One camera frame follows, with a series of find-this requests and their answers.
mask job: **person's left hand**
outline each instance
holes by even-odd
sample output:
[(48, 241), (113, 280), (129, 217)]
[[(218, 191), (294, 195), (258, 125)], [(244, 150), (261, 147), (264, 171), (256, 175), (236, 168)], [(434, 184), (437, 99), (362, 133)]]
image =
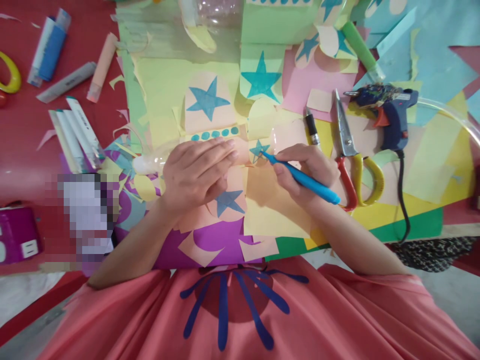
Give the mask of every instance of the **person's left hand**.
[(187, 141), (171, 152), (163, 168), (164, 210), (180, 217), (205, 205), (227, 189), (227, 171), (238, 158), (233, 140)]

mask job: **scissor blade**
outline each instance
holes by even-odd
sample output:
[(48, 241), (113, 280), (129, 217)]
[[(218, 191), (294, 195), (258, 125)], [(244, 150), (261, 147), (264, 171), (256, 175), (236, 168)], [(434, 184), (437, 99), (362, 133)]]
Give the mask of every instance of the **scissor blade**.
[(354, 138), (350, 132), (349, 123), (347, 121), (347, 115), (345, 115), (345, 110), (340, 101), (339, 91), (335, 89), (336, 92), (336, 115), (338, 118), (338, 132), (340, 134), (340, 146), (341, 152), (344, 156), (355, 156), (359, 152), (355, 150)]

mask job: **pink marker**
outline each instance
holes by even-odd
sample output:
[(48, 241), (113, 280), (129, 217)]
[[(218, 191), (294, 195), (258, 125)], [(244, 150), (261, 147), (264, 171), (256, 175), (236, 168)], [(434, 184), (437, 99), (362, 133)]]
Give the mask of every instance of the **pink marker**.
[(114, 34), (109, 33), (106, 36), (95, 73), (93, 74), (93, 79), (91, 80), (90, 89), (86, 96), (87, 100), (90, 100), (92, 103), (97, 103), (99, 101), (105, 77), (107, 76), (110, 64), (114, 58), (115, 50), (117, 49), (117, 42), (118, 39)]

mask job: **red scissors handle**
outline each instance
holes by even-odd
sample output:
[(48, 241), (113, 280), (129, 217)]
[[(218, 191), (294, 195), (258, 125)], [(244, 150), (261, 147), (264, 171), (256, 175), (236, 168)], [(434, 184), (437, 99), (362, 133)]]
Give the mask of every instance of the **red scissors handle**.
[(345, 186), (346, 195), (348, 196), (348, 203), (343, 208), (346, 212), (351, 212), (359, 204), (357, 192), (355, 191), (354, 183), (345, 169), (345, 156), (340, 156), (335, 159), (338, 164), (338, 170), (340, 170), (340, 179)]

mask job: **blue glue gun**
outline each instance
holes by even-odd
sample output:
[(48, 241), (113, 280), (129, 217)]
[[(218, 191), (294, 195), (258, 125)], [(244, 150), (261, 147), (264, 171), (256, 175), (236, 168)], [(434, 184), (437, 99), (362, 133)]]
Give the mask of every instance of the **blue glue gun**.
[(319, 183), (317, 180), (315, 180), (313, 177), (308, 176), (304, 172), (298, 170), (295, 166), (290, 165), (288, 162), (285, 161), (278, 161), (275, 156), (270, 155), (266, 152), (262, 152), (262, 155), (265, 156), (268, 161), (270, 161), (270, 164), (276, 164), (280, 163), (286, 166), (286, 168), (290, 171), (291, 175), (293, 178), (306, 187), (307, 189), (310, 189), (313, 191), (315, 194), (317, 194), (319, 197), (322, 199), (328, 201), (329, 203), (332, 203), (334, 205), (337, 205), (340, 203), (340, 197), (330, 190), (328, 187), (325, 185)]
[(390, 84), (374, 84), (347, 91), (361, 109), (372, 109), (376, 116), (374, 127), (383, 127), (382, 150), (403, 150), (409, 142), (407, 109), (415, 105), (419, 92)]

